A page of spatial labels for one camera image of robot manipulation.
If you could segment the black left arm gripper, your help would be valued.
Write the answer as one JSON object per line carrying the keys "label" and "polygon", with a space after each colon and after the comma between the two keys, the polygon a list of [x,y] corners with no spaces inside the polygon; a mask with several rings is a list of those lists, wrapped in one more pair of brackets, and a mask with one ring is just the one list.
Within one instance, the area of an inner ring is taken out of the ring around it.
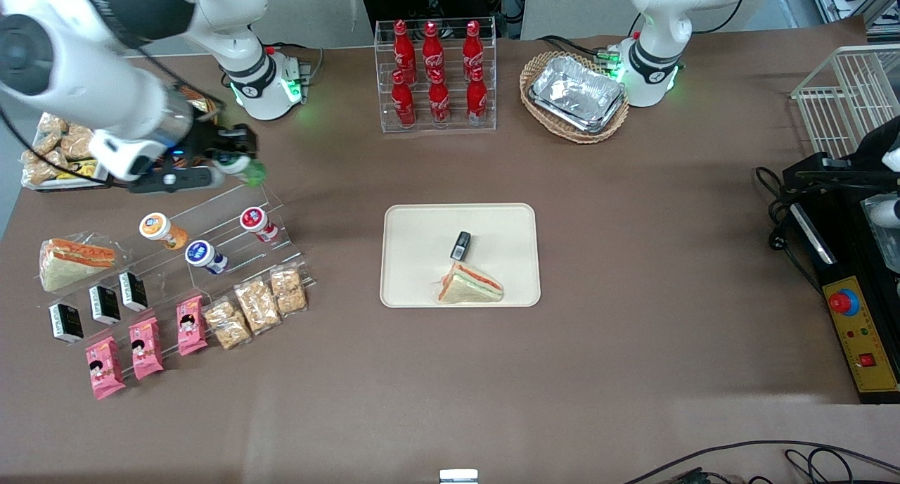
{"label": "black left arm gripper", "polygon": [[822,159],[825,171],[798,171],[796,178],[804,185],[898,186],[899,116],[893,117],[864,136],[852,162]]}

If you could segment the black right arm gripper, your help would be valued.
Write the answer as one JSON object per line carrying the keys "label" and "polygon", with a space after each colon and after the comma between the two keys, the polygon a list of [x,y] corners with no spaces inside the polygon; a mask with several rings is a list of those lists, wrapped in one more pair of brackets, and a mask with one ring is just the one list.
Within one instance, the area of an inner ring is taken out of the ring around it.
{"label": "black right arm gripper", "polygon": [[228,151],[257,153],[257,135],[246,124],[232,128],[216,125],[211,120],[195,120],[179,141],[179,167],[199,165],[212,175],[223,175],[213,160],[207,159],[216,148],[227,142]]}

